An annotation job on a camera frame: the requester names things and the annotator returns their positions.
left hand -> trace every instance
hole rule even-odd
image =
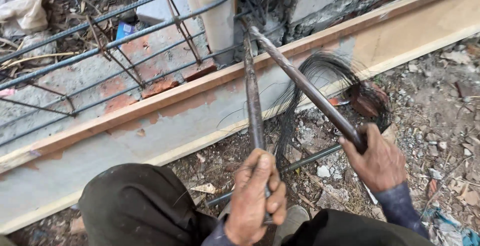
[[[265,198],[268,184],[272,195]],[[239,246],[258,242],[267,231],[263,224],[265,212],[272,214],[273,223],[280,225],[287,215],[287,188],[280,181],[275,158],[256,148],[237,170],[235,190],[231,197],[231,213],[225,222],[225,234]]]

wooden plank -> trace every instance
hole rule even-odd
[[[452,2],[450,2],[449,0],[438,1],[437,3],[432,4],[431,7],[429,8],[426,8],[423,10],[411,11],[410,13],[399,16],[394,20],[390,20],[388,22],[381,23],[376,26],[368,27],[366,29],[363,29],[361,32],[358,32],[357,34],[353,35],[358,45],[355,48],[357,47],[359,48],[359,50],[357,50],[357,52],[354,52],[353,54],[355,58],[357,58],[358,56],[360,61],[367,66],[366,69],[363,69],[358,72],[359,77],[362,79],[372,77],[375,74],[378,74],[382,71],[389,70],[395,66],[408,62],[411,59],[417,58],[419,56],[422,56],[424,54],[427,54],[443,46],[454,43],[465,37],[468,37],[472,34],[479,32],[480,21],[478,20],[480,19],[476,17],[475,18],[472,17],[473,19],[476,20],[475,22],[465,22],[465,23],[472,23],[472,24],[463,25],[462,27],[459,27],[459,25],[456,22],[456,18],[465,18],[465,15],[461,15],[459,14],[459,12],[465,12],[466,10],[458,10],[462,8],[457,7],[455,12],[449,13],[447,11],[448,17],[445,18],[446,20],[445,19],[439,20],[439,23],[441,24],[441,26],[438,26],[437,23],[435,24],[432,23],[431,27],[435,27],[435,29],[432,29],[431,31],[425,31],[425,37],[422,38],[419,36],[421,34],[411,33],[411,32],[415,32],[418,29],[423,29],[421,26],[418,26],[418,28],[413,26],[415,26],[415,24],[419,20],[425,20],[426,15],[432,15],[433,18],[437,18],[435,16],[435,13],[438,14],[438,12],[440,12],[441,10],[451,9],[452,4],[458,5],[459,1],[462,1],[462,0],[453,0]],[[472,1],[475,1],[475,0],[468,0],[468,3],[471,4],[473,3]],[[390,33],[396,33],[396,34],[405,34],[405,37],[404,39],[400,40],[397,38],[389,37],[389,35],[385,36],[384,35],[385,31]],[[381,40],[381,37],[379,37],[379,35],[383,35],[383,38],[390,39],[390,41],[388,41],[388,43],[382,48],[375,48],[375,46],[372,45],[371,42],[376,42],[376,40]],[[415,41],[420,41],[420,40],[423,40],[423,41],[429,40],[429,41],[421,45],[412,47],[408,50],[403,50],[401,44],[397,43],[397,42],[408,43],[409,40],[412,40],[412,39]],[[379,59],[376,59],[376,57],[377,56],[381,57],[381,55],[379,54],[372,55],[371,54],[372,50],[376,50],[377,52],[381,52],[381,50],[384,50],[384,51],[387,50],[389,52],[385,55],[387,56],[386,58],[381,58],[379,60]],[[237,76],[237,78],[241,78],[242,74],[236,73],[235,76]],[[332,83],[324,87],[321,91],[324,95],[330,95],[338,91],[339,89],[341,89],[341,86],[339,85],[339,83]],[[306,105],[308,104],[308,101],[304,101],[302,102],[302,104]],[[274,114],[274,113],[276,113],[275,110],[273,111],[267,110],[263,112],[263,115],[265,117],[267,114]],[[143,161],[143,163],[149,163],[154,165],[164,165],[180,157],[189,155],[190,153],[197,151],[199,149],[202,149],[208,145],[211,145],[227,137],[228,135],[241,130],[244,127],[247,127],[247,120],[238,121],[223,129],[220,129],[210,134],[206,134],[205,136],[198,138],[192,142],[181,145],[168,152],[162,153],[156,157],[151,158],[150,160]],[[8,222],[2,223],[2,225],[0,225],[0,233],[10,233],[12,231],[18,230],[23,226],[31,224],[52,213],[55,213],[68,206],[71,206],[72,204],[75,204],[78,201],[78,198],[81,196],[82,191],[78,190],[78,191],[72,191],[72,192],[73,193],[63,198],[60,198],[58,200],[55,200],[54,202],[51,202],[45,206],[40,206],[38,209],[27,212],[21,215],[20,217],[14,218]]]
[[[281,46],[279,50],[286,57],[291,57],[306,50],[319,47],[339,37],[358,32],[380,22],[385,22],[388,19],[434,1],[436,0],[402,0],[290,44]],[[256,56],[254,62],[256,69],[273,64],[273,60],[266,53]],[[0,157],[0,173],[29,162],[42,155],[65,148],[82,139],[104,132],[105,130],[148,114],[159,108],[163,108],[215,86],[229,82],[235,78],[243,76],[243,73],[243,63],[241,62],[195,81],[160,93],[159,95],[100,116],[69,130],[36,141],[31,145],[24,146]]]

shoe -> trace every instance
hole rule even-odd
[[[272,246],[280,246],[285,237],[292,235],[302,225],[303,222],[308,221],[310,216],[306,209],[302,206],[292,206],[286,211],[286,218],[283,224],[276,228],[275,238]]]

worker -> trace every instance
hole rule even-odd
[[[265,211],[278,225],[279,245],[433,245],[414,210],[405,157],[381,136],[375,124],[360,132],[368,149],[361,155],[339,142],[358,177],[380,202],[387,222],[334,209],[313,219],[301,206],[287,210],[287,189],[275,158],[255,149],[235,173],[231,210],[217,220],[196,209],[187,189],[167,167],[123,164],[93,178],[79,201],[92,246],[243,246],[265,234]],[[265,186],[271,195],[265,197]]]

